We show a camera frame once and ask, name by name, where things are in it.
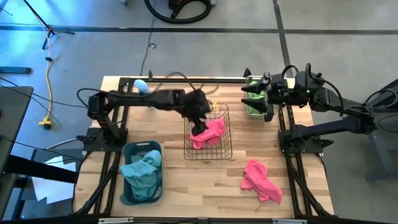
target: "gray floor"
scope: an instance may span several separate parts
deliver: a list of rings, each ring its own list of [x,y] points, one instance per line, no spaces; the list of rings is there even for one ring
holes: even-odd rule
[[[50,24],[60,26],[149,27],[151,14],[143,1],[30,0]],[[208,18],[182,27],[277,28],[272,0],[217,0]],[[170,14],[167,1],[157,0],[157,9]],[[280,0],[286,29],[398,29],[395,0]],[[182,12],[190,15],[200,4],[192,3]],[[22,0],[8,0],[0,23],[38,24]],[[155,27],[176,27],[161,21]],[[99,88],[104,75],[137,75],[147,45],[148,33],[78,32],[52,38],[51,84],[54,98],[78,104],[79,88]],[[0,31],[0,64],[33,68],[31,75],[3,75],[19,85],[31,85],[47,96],[45,60],[40,49],[44,34],[29,31]],[[364,101],[366,97],[395,80],[398,55],[396,35],[287,35],[292,64],[304,69],[311,62],[313,71],[322,72],[345,98]],[[280,72],[284,61],[278,34],[154,33],[144,74],[180,71],[188,75],[240,77],[246,67],[254,73]],[[38,122],[45,111],[35,102],[29,106],[18,141],[38,147],[84,134],[91,121],[86,111],[56,105],[54,115],[63,128],[44,131]],[[315,123],[339,119],[336,113],[313,113]],[[328,183],[335,213],[345,218],[396,223],[398,180],[367,183],[365,174],[378,163],[366,136],[334,134],[336,140],[325,151]],[[32,150],[15,145],[13,153],[30,157]]]

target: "pink cloth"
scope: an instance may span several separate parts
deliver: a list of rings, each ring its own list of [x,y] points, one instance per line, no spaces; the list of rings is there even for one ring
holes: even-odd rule
[[[282,191],[267,178],[267,168],[263,164],[251,159],[244,168],[244,173],[245,175],[241,183],[242,190],[254,189],[258,194],[260,202],[270,198],[280,205]]]
[[[220,137],[225,133],[224,118],[218,118],[206,122],[206,129],[203,133],[194,136],[192,133],[190,139],[193,143],[194,149],[201,149],[206,143],[215,145],[220,141]]]

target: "yellow cable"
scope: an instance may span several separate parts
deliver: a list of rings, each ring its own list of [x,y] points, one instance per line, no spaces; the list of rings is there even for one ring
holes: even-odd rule
[[[40,19],[39,19],[35,14],[34,14],[34,16],[36,17],[36,19],[38,20],[38,22],[39,22],[40,25],[42,26],[42,29],[43,29],[44,34],[45,34],[45,38],[47,39],[47,44],[49,45],[49,56],[48,56],[48,58],[51,58],[51,57],[50,57],[50,56],[51,56],[50,38],[49,38],[49,36],[47,35],[47,32],[45,31],[45,28],[44,28],[44,25],[43,25],[42,21],[40,21]],[[51,90],[49,75],[50,75],[50,62],[47,61],[47,66],[46,66],[46,69],[45,69],[45,81],[47,82],[47,88],[49,89],[49,97],[50,97],[50,98],[49,98],[49,112],[51,113],[51,112],[52,112],[52,90]],[[44,124],[49,124],[49,125],[51,125],[51,124],[52,124],[51,119],[50,119],[51,117],[50,117],[50,113],[49,113],[49,112],[47,112],[47,114],[45,115],[43,121],[41,121],[41,122],[39,123],[39,125],[44,125]]]

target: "wooden tabletop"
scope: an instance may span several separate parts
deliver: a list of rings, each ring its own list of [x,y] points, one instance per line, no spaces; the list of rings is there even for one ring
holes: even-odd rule
[[[117,90],[120,77],[104,77],[102,90]],[[207,84],[204,91],[215,84]],[[159,111],[148,107],[130,107],[126,127],[128,142],[155,140],[162,146],[164,194],[153,204],[125,206],[119,196],[123,192],[123,177],[118,175],[112,216],[129,217],[236,217],[236,218],[292,218],[294,217],[286,163],[277,142],[278,116],[265,123],[248,118],[246,106],[241,103],[242,85],[220,84],[218,91],[208,95],[212,102],[229,107],[233,156],[223,161],[187,161],[183,156],[183,119],[174,111]],[[184,88],[186,83],[165,83],[166,88]],[[312,125],[309,107],[293,108],[297,124]],[[93,152],[81,167],[76,186],[75,210],[87,201],[100,179],[103,152]],[[255,191],[239,188],[244,166],[249,159],[263,163],[268,178],[282,190],[280,205],[268,200],[259,202]],[[333,213],[325,171],[319,158],[303,155],[308,188],[325,210]],[[304,212],[301,190],[298,190],[300,208]],[[104,190],[101,210],[104,209],[108,187]]]

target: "black hose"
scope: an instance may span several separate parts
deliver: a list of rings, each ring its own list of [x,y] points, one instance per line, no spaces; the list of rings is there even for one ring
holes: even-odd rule
[[[203,2],[206,5],[206,9],[205,11],[195,17],[192,18],[188,18],[188,19],[176,19],[175,17],[177,16],[177,14],[180,12],[180,10],[182,9],[182,7],[184,7],[186,4],[191,3],[193,1],[200,1]],[[172,18],[168,18],[165,16],[160,15],[150,4],[149,0],[144,0],[145,5],[147,6],[148,10],[150,13],[152,13],[152,15],[154,15],[156,18],[170,23],[170,24],[190,24],[193,22],[198,22],[202,19],[204,19],[211,11],[211,3],[210,0],[185,0],[183,2],[181,2],[180,4],[178,4],[175,9],[173,10],[173,14],[172,14]]]

